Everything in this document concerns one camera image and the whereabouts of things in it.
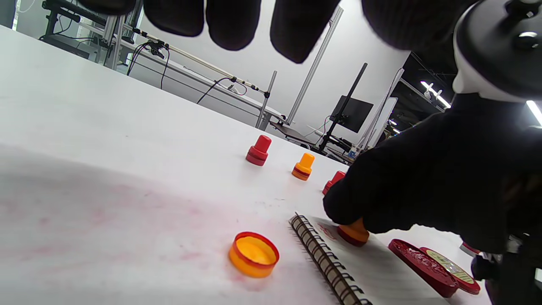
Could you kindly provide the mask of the person's left hand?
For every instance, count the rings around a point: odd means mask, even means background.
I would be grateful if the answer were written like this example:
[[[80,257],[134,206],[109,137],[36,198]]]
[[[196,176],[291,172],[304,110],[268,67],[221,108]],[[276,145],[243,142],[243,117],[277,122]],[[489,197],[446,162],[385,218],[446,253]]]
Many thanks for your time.
[[[277,0],[270,25],[274,49],[300,64],[308,58],[338,6],[337,0]],[[445,40],[472,0],[362,0],[373,32],[396,50],[418,51]],[[144,0],[147,19],[161,31],[196,37],[208,27],[224,50],[248,46],[259,24],[259,0]]]

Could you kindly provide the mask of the person's right hand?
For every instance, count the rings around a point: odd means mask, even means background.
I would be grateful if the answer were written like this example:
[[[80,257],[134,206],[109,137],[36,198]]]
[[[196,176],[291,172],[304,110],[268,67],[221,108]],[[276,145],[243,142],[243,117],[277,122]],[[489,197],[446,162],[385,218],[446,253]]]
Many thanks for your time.
[[[323,199],[340,225],[371,233],[414,225],[459,235],[500,254],[509,234],[541,223],[541,131],[525,103],[459,94],[433,114],[360,154]]]

